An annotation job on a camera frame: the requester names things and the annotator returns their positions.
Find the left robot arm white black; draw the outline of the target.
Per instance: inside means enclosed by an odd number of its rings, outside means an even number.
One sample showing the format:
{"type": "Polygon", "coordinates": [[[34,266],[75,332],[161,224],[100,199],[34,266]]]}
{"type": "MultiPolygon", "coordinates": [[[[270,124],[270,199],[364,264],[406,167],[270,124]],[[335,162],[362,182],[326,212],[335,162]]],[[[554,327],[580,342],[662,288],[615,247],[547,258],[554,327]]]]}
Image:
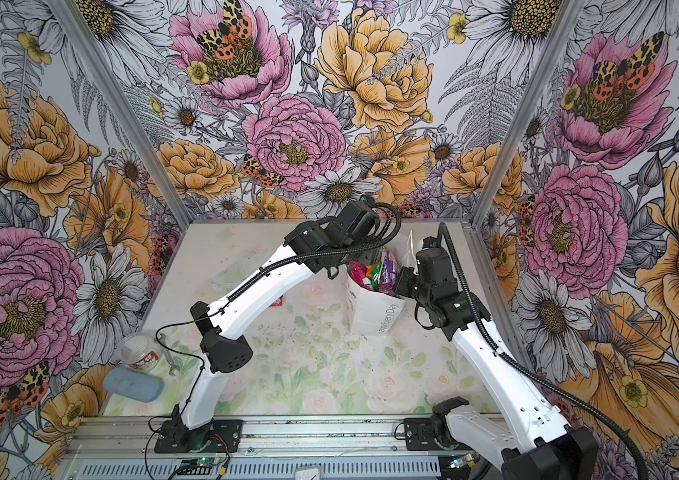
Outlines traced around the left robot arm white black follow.
{"type": "Polygon", "coordinates": [[[307,220],[285,236],[281,246],[223,298],[191,308],[193,323],[201,333],[202,369],[178,408],[184,428],[209,424],[229,374],[251,360],[244,332],[288,290],[324,271],[335,278],[339,267],[371,254],[395,237],[381,223],[381,203],[367,196],[351,200],[341,213],[307,220]]]}

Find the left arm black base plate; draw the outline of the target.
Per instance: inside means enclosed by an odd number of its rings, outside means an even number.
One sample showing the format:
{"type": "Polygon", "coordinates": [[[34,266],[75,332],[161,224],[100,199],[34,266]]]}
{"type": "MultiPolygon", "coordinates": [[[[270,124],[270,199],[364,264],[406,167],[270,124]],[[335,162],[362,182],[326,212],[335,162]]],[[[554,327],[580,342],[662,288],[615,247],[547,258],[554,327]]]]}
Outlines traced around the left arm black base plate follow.
{"type": "Polygon", "coordinates": [[[238,451],[242,420],[212,420],[187,429],[180,419],[166,420],[158,430],[154,452],[158,454],[234,453],[238,451]]]}

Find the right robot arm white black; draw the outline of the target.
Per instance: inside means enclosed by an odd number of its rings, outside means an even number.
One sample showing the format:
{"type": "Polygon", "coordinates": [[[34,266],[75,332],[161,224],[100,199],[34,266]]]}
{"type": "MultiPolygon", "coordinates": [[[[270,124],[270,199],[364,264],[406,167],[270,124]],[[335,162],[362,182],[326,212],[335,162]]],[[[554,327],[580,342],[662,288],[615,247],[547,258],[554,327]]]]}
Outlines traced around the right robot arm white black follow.
{"type": "Polygon", "coordinates": [[[395,289],[415,300],[433,328],[476,370],[501,419],[493,420],[461,397],[433,407],[433,441],[445,449],[465,446],[505,479],[589,479],[599,446],[585,427],[574,428],[531,380],[504,360],[505,344],[481,300],[459,288],[451,258],[441,247],[415,255],[417,265],[399,274],[395,289]]]}

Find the white paper bag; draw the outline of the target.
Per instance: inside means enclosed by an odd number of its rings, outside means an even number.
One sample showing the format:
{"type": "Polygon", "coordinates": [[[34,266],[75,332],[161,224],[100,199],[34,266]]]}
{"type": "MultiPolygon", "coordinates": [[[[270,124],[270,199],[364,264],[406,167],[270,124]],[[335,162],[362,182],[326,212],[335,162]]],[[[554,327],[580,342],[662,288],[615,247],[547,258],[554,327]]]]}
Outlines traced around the white paper bag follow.
{"type": "MultiPolygon", "coordinates": [[[[397,278],[403,267],[415,268],[415,242],[411,230],[403,231],[393,242],[385,246],[395,254],[397,278]]],[[[385,335],[403,320],[413,317],[413,300],[390,296],[379,291],[365,290],[349,278],[347,272],[347,319],[351,333],[359,335],[385,335]]]]}

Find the blue sponge block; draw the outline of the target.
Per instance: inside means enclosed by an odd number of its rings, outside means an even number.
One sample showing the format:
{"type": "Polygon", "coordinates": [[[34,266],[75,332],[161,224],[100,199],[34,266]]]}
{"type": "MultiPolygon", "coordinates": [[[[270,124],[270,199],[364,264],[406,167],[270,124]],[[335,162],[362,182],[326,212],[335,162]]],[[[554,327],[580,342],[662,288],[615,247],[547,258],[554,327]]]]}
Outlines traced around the blue sponge block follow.
{"type": "Polygon", "coordinates": [[[153,402],[163,390],[159,378],[122,367],[111,370],[102,386],[109,393],[141,403],[153,402]]]}

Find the green Fox's spring tea bag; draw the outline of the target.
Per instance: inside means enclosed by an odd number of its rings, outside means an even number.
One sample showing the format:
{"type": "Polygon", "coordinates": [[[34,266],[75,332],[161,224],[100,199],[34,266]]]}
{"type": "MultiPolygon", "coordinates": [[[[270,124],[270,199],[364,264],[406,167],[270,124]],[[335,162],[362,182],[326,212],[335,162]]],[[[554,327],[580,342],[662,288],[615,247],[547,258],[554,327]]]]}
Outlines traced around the green Fox's spring tea bag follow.
{"type": "Polygon", "coordinates": [[[371,288],[379,291],[381,283],[385,281],[385,269],[387,269],[387,250],[384,247],[379,249],[377,257],[371,266],[367,267],[367,279],[371,282],[371,288]]]}

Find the green circuit board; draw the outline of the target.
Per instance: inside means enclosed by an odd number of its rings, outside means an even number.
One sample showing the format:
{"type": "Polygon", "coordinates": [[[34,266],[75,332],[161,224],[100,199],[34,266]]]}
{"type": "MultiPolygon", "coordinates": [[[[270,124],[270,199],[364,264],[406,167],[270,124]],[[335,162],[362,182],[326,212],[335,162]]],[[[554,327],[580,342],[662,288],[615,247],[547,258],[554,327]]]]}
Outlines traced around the green circuit board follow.
{"type": "Polygon", "coordinates": [[[213,462],[209,459],[195,459],[192,461],[183,462],[175,471],[175,477],[198,477],[198,478],[215,478],[221,470],[219,462],[213,462]]]}
{"type": "Polygon", "coordinates": [[[473,468],[477,463],[477,458],[470,453],[461,455],[459,457],[453,458],[451,463],[449,463],[449,468],[451,469],[463,469],[463,468],[473,468]]]}

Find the right green circuit board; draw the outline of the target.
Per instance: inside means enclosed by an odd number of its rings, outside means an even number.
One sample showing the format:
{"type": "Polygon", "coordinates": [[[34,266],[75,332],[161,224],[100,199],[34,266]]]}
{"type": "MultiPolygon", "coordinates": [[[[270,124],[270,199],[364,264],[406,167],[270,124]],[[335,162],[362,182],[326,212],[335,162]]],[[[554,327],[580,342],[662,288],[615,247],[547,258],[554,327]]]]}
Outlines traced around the right green circuit board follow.
{"type": "Polygon", "coordinates": [[[463,469],[463,468],[473,468],[477,463],[477,458],[470,453],[461,455],[459,457],[453,458],[451,463],[449,463],[449,468],[451,469],[463,469]]]}

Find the purple snack packet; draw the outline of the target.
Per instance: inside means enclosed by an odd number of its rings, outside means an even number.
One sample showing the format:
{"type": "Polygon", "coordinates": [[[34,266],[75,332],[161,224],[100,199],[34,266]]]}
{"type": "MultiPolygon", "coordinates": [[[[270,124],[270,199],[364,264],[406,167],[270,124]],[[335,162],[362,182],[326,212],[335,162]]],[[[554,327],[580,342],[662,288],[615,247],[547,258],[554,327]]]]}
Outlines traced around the purple snack packet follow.
{"type": "Polygon", "coordinates": [[[379,273],[379,292],[395,296],[395,283],[397,283],[397,260],[395,254],[389,250],[383,251],[381,256],[381,273],[379,273]]]}

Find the metal wrench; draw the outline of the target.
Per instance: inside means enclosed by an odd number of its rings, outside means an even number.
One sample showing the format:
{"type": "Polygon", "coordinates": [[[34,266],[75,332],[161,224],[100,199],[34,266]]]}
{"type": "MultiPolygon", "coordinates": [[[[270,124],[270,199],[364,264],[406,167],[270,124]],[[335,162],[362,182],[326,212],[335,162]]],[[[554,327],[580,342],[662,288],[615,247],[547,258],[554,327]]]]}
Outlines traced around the metal wrench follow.
{"type": "Polygon", "coordinates": [[[156,342],[161,348],[163,355],[165,357],[165,361],[168,364],[168,374],[172,377],[177,376],[177,373],[179,372],[179,368],[176,365],[175,359],[169,350],[169,348],[165,344],[165,335],[162,333],[157,333],[156,334],[156,342]]]}

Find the clear orange cracker packet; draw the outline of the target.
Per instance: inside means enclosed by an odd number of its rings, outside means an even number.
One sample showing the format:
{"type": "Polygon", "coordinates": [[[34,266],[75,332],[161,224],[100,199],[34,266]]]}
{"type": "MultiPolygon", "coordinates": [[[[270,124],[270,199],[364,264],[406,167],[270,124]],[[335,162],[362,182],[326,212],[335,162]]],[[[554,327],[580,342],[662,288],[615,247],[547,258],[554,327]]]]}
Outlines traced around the clear orange cracker packet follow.
{"type": "Polygon", "coordinates": [[[395,268],[395,256],[386,247],[381,247],[373,253],[373,259],[371,263],[367,265],[367,274],[377,271],[385,271],[391,268],[395,268]]]}

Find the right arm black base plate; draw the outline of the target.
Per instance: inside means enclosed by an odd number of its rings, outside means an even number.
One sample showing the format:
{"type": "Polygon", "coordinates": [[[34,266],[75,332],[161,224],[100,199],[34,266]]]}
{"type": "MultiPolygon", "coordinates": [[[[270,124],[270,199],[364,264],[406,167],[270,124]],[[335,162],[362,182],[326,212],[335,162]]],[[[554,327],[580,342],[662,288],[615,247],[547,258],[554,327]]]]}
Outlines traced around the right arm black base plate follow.
{"type": "Polygon", "coordinates": [[[395,438],[405,442],[407,451],[469,451],[473,448],[454,440],[445,424],[430,417],[407,417],[395,428],[395,438]]]}

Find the pink chips bag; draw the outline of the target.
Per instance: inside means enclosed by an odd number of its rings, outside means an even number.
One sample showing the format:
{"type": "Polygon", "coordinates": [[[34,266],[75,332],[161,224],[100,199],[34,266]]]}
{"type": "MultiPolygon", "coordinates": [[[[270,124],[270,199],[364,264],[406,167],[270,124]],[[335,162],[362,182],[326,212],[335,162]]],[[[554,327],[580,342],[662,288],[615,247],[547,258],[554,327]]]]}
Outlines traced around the pink chips bag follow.
{"type": "Polygon", "coordinates": [[[349,267],[347,267],[347,272],[349,272],[349,278],[352,282],[355,282],[357,286],[369,290],[375,291],[375,286],[373,286],[373,280],[369,277],[369,266],[361,264],[356,261],[351,261],[349,267]]]}

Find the aluminium mounting rail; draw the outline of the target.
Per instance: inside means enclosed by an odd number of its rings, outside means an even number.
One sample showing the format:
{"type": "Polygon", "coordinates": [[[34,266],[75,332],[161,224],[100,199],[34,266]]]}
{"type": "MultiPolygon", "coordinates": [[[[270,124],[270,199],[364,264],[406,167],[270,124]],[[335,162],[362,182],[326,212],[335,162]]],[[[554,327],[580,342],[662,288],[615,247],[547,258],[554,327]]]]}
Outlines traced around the aluminium mounting rail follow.
{"type": "MultiPolygon", "coordinates": [[[[407,456],[405,416],[242,416],[234,459],[407,456]]],[[[97,417],[83,421],[62,459],[169,460],[194,453],[157,453],[146,417],[97,417]]]]}

